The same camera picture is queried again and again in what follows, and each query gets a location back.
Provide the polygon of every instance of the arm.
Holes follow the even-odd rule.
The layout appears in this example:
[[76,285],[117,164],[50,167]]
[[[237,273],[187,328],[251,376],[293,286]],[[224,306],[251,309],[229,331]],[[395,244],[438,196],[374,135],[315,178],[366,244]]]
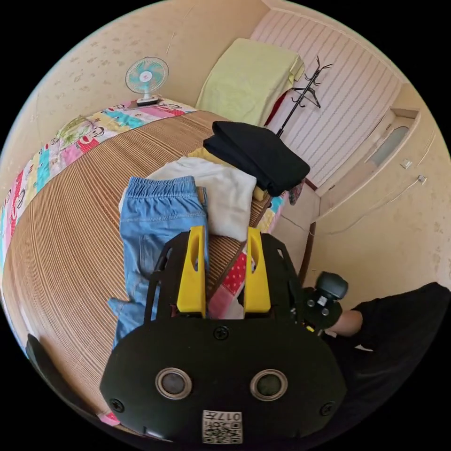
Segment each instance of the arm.
[[347,310],[341,314],[338,321],[328,331],[343,337],[351,337],[360,330],[362,323],[363,317],[359,311]]

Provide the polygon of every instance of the coat rack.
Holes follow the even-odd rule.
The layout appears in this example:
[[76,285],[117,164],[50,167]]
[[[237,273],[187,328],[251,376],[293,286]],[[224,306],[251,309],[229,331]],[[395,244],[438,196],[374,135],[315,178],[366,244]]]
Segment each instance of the coat rack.
[[[307,99],[308,101],[312,102],[314,105],[316,105],[318,108],[321,108],[321,105],[318,102],[318,99],[316,97],[315,94],[315,90],[312,88],[311,85],[315,85],[315,86],[319,86],[321,83],[317,83],[316,79],[318,78],[318,75],[321,73],[321,71],[323,69],[328,69],[329,67],[331,67],[331,64],[327,64],[326,66],[320,67],[319,64],[319,57],[316,57],[316,61],[318,62],[318,68],[315,70],[315,73],[313,74],[313,76],[311,78],[308,78],[305,75],[305,79],[309,82],[308,85],[305,88],[292,88],[293,91],[299,92],[300,95],[298,97],[297,100],[294,100],[293,97],[291,98],[291,100],[295,103],[294,107],[291,109],[289,115],[287,116],[287,118],[285,119],[284,123],[282,124],[282,127],[279,129],[279,131],[277,132],[277,136],[280,138],[282,136],[283,133],[283,129],[285,128],[285,126],[287,125],[287,122],[290,120],[291,116],[293,115],[293,113],[295,112],[297,107],[301,107],[304,108],[305,105],[301,105],[301,102],[303,99]],[[313,98],[315,99],[314,101],[309,99],[308,97],[306,97],[306,94],[310,93],[312,94]]]

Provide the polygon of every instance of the floor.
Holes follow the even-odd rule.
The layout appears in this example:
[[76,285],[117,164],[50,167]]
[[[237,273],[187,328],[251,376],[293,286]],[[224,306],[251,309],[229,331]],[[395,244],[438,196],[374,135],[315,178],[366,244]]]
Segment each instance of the floor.
[[[285,243],[296,272],[299,272],[304,258],[310,224],[319,215],[319,196],[304,185],[295,205],[285,204],[282,217],[279,218],[272,232],[278,240]],[[241,319],[243,308],[237,300],[230,305],[224,319]]]

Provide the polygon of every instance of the electrical outlet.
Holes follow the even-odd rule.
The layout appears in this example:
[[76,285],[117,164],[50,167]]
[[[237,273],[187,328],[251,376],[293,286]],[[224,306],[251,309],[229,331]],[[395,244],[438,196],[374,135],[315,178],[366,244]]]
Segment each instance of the electrical outlet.
[[412,162],[410,160],[408,160],[407,158],[404,159],[403,162],[401,163],[401,166],[404,169],[409,169],[411,165],[412,165]]

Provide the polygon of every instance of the denim shorts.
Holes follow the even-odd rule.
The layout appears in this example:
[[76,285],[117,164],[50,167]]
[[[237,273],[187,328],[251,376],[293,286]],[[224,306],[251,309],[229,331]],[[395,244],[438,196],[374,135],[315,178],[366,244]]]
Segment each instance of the denim shorts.
[[[119,231],[124,243],[124,278],[128,302],[110,298],[117,315],[113,347],[144,322],[149,277],[164,245],[191,227],[204,226],[205,268],[208,271],[207,193],[193,177],[149,180],[132,177],[125,192]],[[158,290],[152,320],[158,307]]]

